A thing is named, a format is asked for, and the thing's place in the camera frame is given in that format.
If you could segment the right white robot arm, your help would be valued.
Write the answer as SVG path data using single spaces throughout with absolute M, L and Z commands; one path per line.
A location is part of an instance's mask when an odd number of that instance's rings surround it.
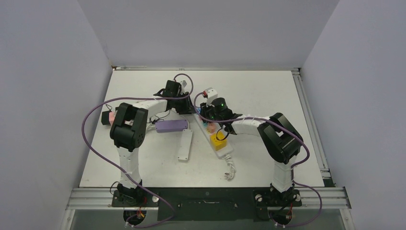
M 307 149 L 303 138 L 282 113 L 272 116 L 253 117 L 234 113 L 222 97 L 201 103 L 197 111 L 204 123 L 217 123 L 229 135 L 253 135 L 261 138 L 268 154 L 274 161 L 273 179 L 270 184 L 271 200 L 277 205 L 300 202 L 295 189 L 294 167 L 301 148 Z

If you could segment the pink cube socket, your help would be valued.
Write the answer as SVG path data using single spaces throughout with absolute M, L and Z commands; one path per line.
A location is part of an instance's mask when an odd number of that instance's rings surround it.
M 116 117 L 116 112 L 109 112 L 108 121 L 109 121 L 110 126 L 113 125 L 115 117 Z

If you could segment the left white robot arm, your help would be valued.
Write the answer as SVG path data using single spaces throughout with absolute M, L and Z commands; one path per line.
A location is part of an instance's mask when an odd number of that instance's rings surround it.
M 168 80 L 154 99 L 138 99 L 136 103 L 121 103 L 111 126 L 110 138 L 117 147 L 121 178 L 117 186 L 119 197 L 131 206 L 142 204 L 147 192 L 140 188 L 139 148 L 144 142 L 148 121 L 155 115 L 174 109 L 181 115 L 191 114 L 191 100 L 186 81 Z

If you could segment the white multi-socket power strip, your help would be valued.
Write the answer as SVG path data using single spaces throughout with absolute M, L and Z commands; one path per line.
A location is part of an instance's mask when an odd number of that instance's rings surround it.
M 218 139 L 226 137 L 226 132 L 220 130 L 220 126 L 217 123 L 205 123 L 197 114 L 194 114 L 193 116 L 210 147 L 219 159 L 224 158 L 227 154 L 233 152 L 234 148 L 230 142 L 227 140 L 219 141 L 216 139 L 216 137 Z

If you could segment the purple power strip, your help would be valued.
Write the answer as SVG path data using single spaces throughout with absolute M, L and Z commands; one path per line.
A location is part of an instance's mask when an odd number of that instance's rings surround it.
M 178 132 L 189 127 L 186 119 L 179 120 L 164 120 L 155 123 L 155 130 L 158 133 Z

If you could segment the white flat power strip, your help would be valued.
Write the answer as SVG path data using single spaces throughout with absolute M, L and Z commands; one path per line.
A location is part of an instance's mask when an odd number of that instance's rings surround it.
M 179 162 L 187 162 L 189 160 L 190 149 L 192 144 L 193 131 L 184 129 L 180 138 L 180 145 L 177 154 Z

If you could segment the yellow cube plug adapter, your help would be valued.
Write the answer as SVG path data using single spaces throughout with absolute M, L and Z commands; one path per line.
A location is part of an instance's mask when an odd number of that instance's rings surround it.
M 219 151 L 227 146 L 226 136 L 222 131 L 212 133 L 209 140 L 214 151 Z

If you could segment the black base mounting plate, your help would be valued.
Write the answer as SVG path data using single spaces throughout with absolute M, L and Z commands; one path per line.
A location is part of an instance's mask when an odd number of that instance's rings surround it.
M 158 220 L 171 221 L 257 221 L 291 220 L 291 208 L 301 207 L 298 190 L 280 195 L 269 187 L 240 188 L 151 188 L 137 195 L 115 190 L 112 207 L 124 208 L 124 216 L 138 214 L 137 220 L 157 212 Z

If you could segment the pink plug adapter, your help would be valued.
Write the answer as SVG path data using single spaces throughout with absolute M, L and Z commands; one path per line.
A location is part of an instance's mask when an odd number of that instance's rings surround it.
M 215 123 L 208 123 L 206 129 L 207 132 L 210 134 L 215 133 L 218 130 L 217 125 Z

